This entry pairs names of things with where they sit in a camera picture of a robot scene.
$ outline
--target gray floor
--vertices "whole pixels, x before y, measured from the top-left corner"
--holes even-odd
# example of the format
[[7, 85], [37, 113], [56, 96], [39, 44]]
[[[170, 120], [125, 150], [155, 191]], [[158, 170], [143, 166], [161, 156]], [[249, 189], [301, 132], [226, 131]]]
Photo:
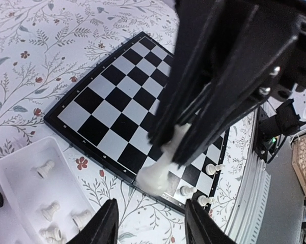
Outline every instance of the gray floor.
[[266, 211], [257, 244], [297, 244], [301, 231], [304, 195], [292, 167], [289, 143], [267, 166], [271, 175]]

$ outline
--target white tray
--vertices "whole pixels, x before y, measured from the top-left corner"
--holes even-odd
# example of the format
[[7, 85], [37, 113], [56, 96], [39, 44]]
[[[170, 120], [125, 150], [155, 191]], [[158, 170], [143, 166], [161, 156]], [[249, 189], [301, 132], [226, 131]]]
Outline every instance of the white tray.
[[[47, 160], [55, 162], [47, 179], [42, 179], [36, 168]], [[89, 210], [94, 215], [90, 203], [82, 192], [77, 179], [53, 137], [47, 137], [0, 159], [0, 191], [5, 196], [5, 208], [11, 207], [16, 219], [27, 233], [31, 242], [21, 240], [5, 241], [7, 233], [14, 231], [15, 225], [7, 220], [7, 227], [0, 230], [0, 243], [47, 243], [40, 230], [58, 226], [67, 241], [72, 239], [78, 228], [72, 215]], [[41, 209], [53, 202], [59, 202], [61, 209], [54, 214], [50, 223], [41, 214]]]

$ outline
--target floral tablecloth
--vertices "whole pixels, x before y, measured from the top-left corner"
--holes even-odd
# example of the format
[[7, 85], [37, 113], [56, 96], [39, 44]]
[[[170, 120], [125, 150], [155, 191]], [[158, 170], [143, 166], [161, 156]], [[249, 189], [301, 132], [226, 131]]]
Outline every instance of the floral tablecloth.
[[[94, 209], [116, 198], [121, 243], [185, 243], [184, 216], [91, 162], [43, 124], [92, 67], [145, 31], [173, 51], [178, 19], [159, 0], [0, 0], [0, 158], [53, 135]], [[210, 215], [225, 229], [240, 187], [253, 115], [231, 128]]]

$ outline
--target screw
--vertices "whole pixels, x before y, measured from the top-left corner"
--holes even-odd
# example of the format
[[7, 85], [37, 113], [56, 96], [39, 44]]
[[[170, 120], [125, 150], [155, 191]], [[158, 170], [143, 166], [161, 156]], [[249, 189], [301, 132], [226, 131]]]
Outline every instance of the screw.
[[261, 87], [259, 88], [259, 94], [262, 96], [266, 96], [270, 93], [270, 87]]
[[276, 76], [281, 71], [280, 66], [276, 66], [271, 73], [269, 73], [271, 76]]

